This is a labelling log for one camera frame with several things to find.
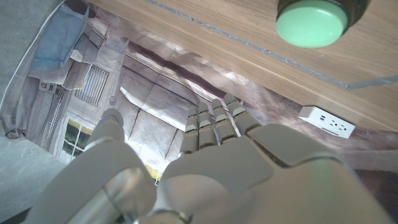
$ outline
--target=green button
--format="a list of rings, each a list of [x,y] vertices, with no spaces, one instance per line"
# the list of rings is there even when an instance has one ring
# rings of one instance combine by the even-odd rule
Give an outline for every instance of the green button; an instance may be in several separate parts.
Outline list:
[[[303,0],[287,6],[276,22],[286,42],[297,47],[316,48],[334,43],[348,25],[342,8],[332,2]]]

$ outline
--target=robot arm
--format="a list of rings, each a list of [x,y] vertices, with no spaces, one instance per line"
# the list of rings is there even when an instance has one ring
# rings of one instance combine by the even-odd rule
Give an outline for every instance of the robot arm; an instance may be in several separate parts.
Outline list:
[[[325,146],[224,101],[233,121],[220,100],[214,121],[204,103],[189,109],[180,157],[157,189],[124,143],[121,115],[106,111],[90,150],[44,190],[27,223],[393,223]]]

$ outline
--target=robot finger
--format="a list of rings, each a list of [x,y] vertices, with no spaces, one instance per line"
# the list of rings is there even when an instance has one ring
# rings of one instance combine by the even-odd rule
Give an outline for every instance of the robot finger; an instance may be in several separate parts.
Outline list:
[[[213,102],[211,102],[211,106],[213,107],[214,118],[216,120],[216,129],[220,144],[224,144],[234,138],[237,138],[238,135],[236,134],[234,127],[232,126],[231,120],[225,113],[225,109],[221,104],[221,101],[219,99],[215,99],[213,100]]]
[[[236,127],[238,127],[238,130],[242,135],[261,126],[261,124],[259,124],[258,121],[242,107],[233,95],[226,94],[224,96],[224,101],[234,119]]]
[[[216,134],[213,130],[212,118],[206,103],[199,104],[199,149],[207,146],[217,146]]]
[[[185,133],[178,157],[191,154],[197,150],[199,150],[198,108],[191,106],[188,110],[187,125],[185,126]]]

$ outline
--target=power strip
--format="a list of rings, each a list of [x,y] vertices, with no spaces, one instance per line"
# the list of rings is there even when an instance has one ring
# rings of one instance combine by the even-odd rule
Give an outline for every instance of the power strip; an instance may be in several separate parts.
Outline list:
[[[321,110],[316,106],[304,106],[298,117],[329,134],[341,138],[348,139],[355,129],[355,125]]]

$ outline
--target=blue towel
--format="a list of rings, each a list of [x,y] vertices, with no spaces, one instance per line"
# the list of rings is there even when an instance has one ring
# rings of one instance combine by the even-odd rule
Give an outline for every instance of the blue towel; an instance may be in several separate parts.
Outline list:
[[[39,40],[30,72],[60,70],[84,31],[85,15],[61,6]]]

